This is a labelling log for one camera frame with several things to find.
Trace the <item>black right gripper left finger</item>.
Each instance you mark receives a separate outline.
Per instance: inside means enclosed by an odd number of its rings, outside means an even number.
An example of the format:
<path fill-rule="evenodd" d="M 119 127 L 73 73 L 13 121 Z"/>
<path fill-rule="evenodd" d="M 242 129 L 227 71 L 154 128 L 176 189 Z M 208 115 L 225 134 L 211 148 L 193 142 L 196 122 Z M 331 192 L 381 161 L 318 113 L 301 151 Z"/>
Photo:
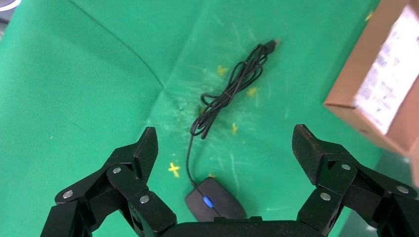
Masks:
<path fill-rule="evenodd" d="M 164 236 L 177 218 L 147 185 L 157 155 L 156 130 L 147 127 L 137 142 L 115 149 L 100 169 L 56 195 L 41 235 L 90 237 L 118 211 L 138 236 Z"/>

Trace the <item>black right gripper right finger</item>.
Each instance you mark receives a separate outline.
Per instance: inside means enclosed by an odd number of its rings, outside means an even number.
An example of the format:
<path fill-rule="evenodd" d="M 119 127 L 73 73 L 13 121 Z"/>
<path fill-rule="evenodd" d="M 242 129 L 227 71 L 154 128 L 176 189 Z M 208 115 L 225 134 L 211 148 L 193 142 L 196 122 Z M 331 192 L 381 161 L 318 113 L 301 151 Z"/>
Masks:
<path fill-rule="evenodd" d="M 293 129 L 292 150 L 315 189 L 297 220 L 328 236 L 347 207 L 380 237 L 419 234 L 418 193 L 362 165 L 344 146 L 318 139 L 304 124 Z"/>

